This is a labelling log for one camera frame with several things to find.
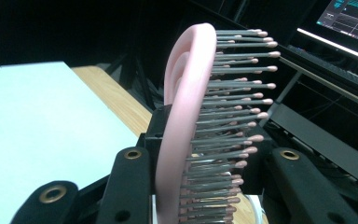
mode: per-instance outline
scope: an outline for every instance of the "hairbrush bristle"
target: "hairbrush bristle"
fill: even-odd
[[[209,24],[197,26],[197,29],[205,28],[208,30],[207,32],[211,32]],[[191,30],[190,35],[185,32],[183,34],[185,37],[181,36],[182,39],[178,40],[179,44],[177,45],[183,45],[182,42],[186,41],[188,44],[188,39],[191,37],[197,38],[194,36],[200,33],[197,29]],[[209,65],[205,67],[202,67],[203,64],[198,64],[202,72],[210,71],[210,74],[207,74],[209,81],[204,85],[204,96],[198,107],[198,120],[194,122],[193,137],[187,143],[183,143],[187,145],[183,148],[188,148],[188,151],[186,152],[187,158],[182,161],[183,165],[178,166],[183,169],[181,185],[177,190],[179,192],[177,214],[170,214],[170,218],[160,219],[170,223],[232,223],[233,213],[236,209],[231,204],[240,201],[236,195],[241,192],[239,186],[243,180],[240,175],[231,175],[231,172],[245,167],[247,162],[244,159],[257,152],[257,148],[251,144],[262,141],[263,136],[249,135],[249,130],[256,125],[255,120],[268,117],[268,114],[261,112],[257,106],[272,104],[272,100],[263,99],[264,94],[259,91],[272,90],[275,88],[275,84],[263,84],[260,80],[248,80],[248,77],[241,76],[250,73],[275,72],[276,66],[256,66],[256,64],[266,57],[279,57],[280,53],[277,51],[265,52],[264,50],[265,48],[274,48],[277,43],[272,38],[266,37],[267,32],[261,30],[214,31],[213,29],[213,32],[217,35],[213,36],[215,41],[213,44],[213,48],[215,48],[213,49],[215,51],[214,61],[207,63]],[[203,45],[203,49],[208,48],[201,41],[194,43]],[[194,43],[191,44],[189,51],[202,49],[197,49]],[[189,61],[192,59],[191,55],[188,56],[182,51],[177,53],[173,50],[172,52],[177,55],[182,53]],[[177,55],[170,56],[168,67],[174,67],[174,79],[167,83],[174,84],[176,90],[178,90],[178,85],[194,85],[194,88],[189,87],[188,89],[202,90],[197,87],[196,78],[191,83],[186,83],[186,80],[181,80],[178,77],[178,71],[185,73],[190,68],[183,64],[173,66],[171,57],[180,58]],[[179,102],[175,100],[172,103],[172,108],[178,106],[177,104],[186,105],[184,100],[188,100],[191,105],[193,100],[199,99],[185,98]],[[170,114],[169,119],[171,116],[180,117],[180,114]],[[186,118],[173,119],[183,119],[184,125],[186,125]],[[176,131],[179,136],[180,132],[184,132],[185,129],[180,130],[180,121],[177,121],[176,125],[178,125],[175,127],[178,129]],[[167,148],[170,143],[164,142],[162,145],[164,145],[161,149],[164,147],[165,157],[170,153]]]

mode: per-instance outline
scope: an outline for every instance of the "brass screw hole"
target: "brass screw hole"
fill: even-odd
[[[55,185],[49,187],[40,194],[39,201],[41,203],[54,203],[66,194],[66,187],[63,185]]]
[[[300,159],[300,156],[297,153],[290,151],[290,150],[282,150],[281,156],[283,156],[287,160],[291,160],[291,161],[296,161],[296,160]]]
[[[131,150],[124,155],[124,157],[129,160],[135,160],[140,158],[141,156],[142,156],[142,152],[136,149]]]

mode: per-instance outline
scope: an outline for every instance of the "computer monitor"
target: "computer monitor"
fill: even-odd
[[[320,0],[297,30],[358,60],[358,0]]]

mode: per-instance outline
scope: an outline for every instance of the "white surface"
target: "white surface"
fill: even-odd
[[[54,180],[82,189],[137,137],[64,63],[0,67],[0,223]]]

